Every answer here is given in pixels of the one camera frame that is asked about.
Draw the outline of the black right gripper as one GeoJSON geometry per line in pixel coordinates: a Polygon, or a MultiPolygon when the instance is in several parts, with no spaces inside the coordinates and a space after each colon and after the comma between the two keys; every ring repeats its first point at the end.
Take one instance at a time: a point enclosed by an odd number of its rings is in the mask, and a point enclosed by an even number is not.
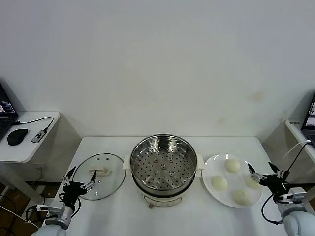
{"type": "Polygon", "coordinates": [[[253,166],[248,163],[250,178],[262,186],[266,186],[274,196],[287,194],[287,182],[283,179],[283,170],[280,170],[276,165],[268,162],[270,168],[275,174],[262,175],[257,173],[253,166]]]}

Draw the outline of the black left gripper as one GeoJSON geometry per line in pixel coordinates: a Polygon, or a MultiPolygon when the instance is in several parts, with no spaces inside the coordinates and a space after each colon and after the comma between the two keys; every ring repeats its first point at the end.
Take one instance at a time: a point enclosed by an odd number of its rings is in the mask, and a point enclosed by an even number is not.
{"type": "Polygon", "coordinates": [[[75,209],[75,203],[79,196],[85,195],[85,190],[89,192],[95,186],[96,180],[96,170],[94,171],[90,182],[88,183],[80,183],[70,181],[71,177],[75,171],[76,167],[74,166],[71,170],[69,170],[65,176],[62,177],[62,184],[64,195],[61,200],[67,207],[71,209],[75,209]]]}

